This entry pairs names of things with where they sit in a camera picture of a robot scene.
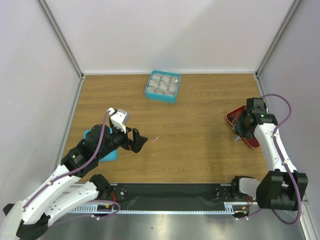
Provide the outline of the metal tongs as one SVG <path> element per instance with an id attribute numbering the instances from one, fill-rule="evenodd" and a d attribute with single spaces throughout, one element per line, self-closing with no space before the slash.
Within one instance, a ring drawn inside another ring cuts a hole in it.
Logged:
<path id="1" fill-rule="evenodd" d="M 241 135 L 241 117 L 242 117 L 242 112 L 238 112 L 235 117 L 232 120 L 232 130 L 235 132 L 236 137 L 235 137 L 235 141 L 238 142 L 242 139 L 242 135 Z"/>

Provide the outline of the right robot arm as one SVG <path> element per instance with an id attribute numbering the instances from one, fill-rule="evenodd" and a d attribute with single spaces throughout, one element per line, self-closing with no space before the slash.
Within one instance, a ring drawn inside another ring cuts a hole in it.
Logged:
<path id="1" fill-rule="evenodd" d="M 308 177 L 298 172 L 291 162 L 279 133 L 281 124 L 274 114 L 268 112 L 263 98 L 248 98 L 243 110 L 232 119 L 231 125 L 237 136 L 247 142 L 258 143 L 268 169 L 261 181 L 237 176 L 237 184 L 230 188 L 231 197 L 242 201 L 251 196 L 261 209 L 301 210 Z"/>

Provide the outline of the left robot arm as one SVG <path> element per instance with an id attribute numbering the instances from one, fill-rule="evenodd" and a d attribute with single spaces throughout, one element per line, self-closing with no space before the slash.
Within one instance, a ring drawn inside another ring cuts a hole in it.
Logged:
<path id="1" fill-rule="evenodd" d="M 107 200 L 111 185 L 101 174 L 93 175 L 83 186 L 62 195 L 71 185 L 96 168 L 99 161 L 123 148 L 138 153 L 148 138 L 136 128 L 118 129 L 112 123 L 95 125 L 61 160 L 50 177 L 29 197 L 3 208 L 2 240 L 37 240 L 59 218 L 93 200 Z"/>

